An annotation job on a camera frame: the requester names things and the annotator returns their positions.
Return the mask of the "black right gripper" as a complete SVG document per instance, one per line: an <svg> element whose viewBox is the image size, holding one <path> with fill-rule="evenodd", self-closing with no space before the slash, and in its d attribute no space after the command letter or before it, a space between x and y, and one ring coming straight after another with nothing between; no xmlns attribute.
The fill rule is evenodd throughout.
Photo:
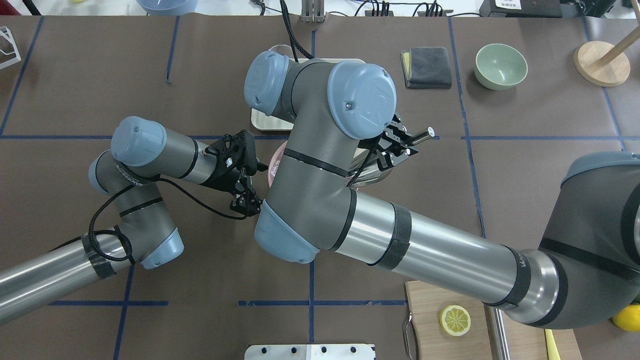
<svg viewBox="0 0 640 360"><path fill-rule="evenodd" d="M374 144L374 137L359 142L358 148L363 152L358 155L358 165L365 164L366 169L374 167L379 171L398 166L419 153L419 148L410 144L411 137L412 134L402 125L402 119L394 115L391 123L377 137L377 144Z"/></svg>

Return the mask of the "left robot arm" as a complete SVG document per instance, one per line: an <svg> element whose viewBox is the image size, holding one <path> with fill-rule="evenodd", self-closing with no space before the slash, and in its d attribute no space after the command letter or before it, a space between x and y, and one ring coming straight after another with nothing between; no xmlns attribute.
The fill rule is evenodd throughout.
<svg viewBox="0 0 640 360"><path fill-rule="evenodd" d="M150 270L180 256L185 246L158 183L175 186L181 179L231 194L231 214L214 214L244 220L261 211L251 178L265 170L255 137L247 130L208 145L157 121L126 117L87 174L92 186L109 198L84 234L1 273L1 323L131 265Z"/></svg>

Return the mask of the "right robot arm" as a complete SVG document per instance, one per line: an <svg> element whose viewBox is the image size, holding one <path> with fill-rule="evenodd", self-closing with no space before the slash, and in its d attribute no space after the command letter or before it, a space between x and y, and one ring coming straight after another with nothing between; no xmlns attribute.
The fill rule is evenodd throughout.
<svg viewBox="0 0 640 360"><path fill-rule="evenodd" d="M538 248L519 251L346 186L359 142L381 135L396 110L381 66L264 51L244 96L294 125L254 229L271 255L308 264L326 249L551 330L605 321L639 294L638 153L575 160Z"/></svg>

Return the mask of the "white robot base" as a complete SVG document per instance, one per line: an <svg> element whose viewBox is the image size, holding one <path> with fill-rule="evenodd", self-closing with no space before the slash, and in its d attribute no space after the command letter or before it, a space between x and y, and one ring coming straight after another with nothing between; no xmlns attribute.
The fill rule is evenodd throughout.
<svg viewBox="0 0 640 360"><path fill-rule="evenodd" d="M374 344L255 344L244 353L245 360L376 360Z"/></svg>

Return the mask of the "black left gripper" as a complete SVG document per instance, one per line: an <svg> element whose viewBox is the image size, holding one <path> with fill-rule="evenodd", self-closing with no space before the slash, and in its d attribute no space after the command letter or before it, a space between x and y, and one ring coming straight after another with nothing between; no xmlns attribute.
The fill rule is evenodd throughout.
<svg viewBox="0 0 640 360"><path fill-rule="evenodd" d="M247 130L225 134L205 149L206 155L215 157L215 167L202 185L210 189L235 194L230 210L244 218L259 214L262 200L253 187L252 176L268 170L256 154L256 140Z"/></svg>

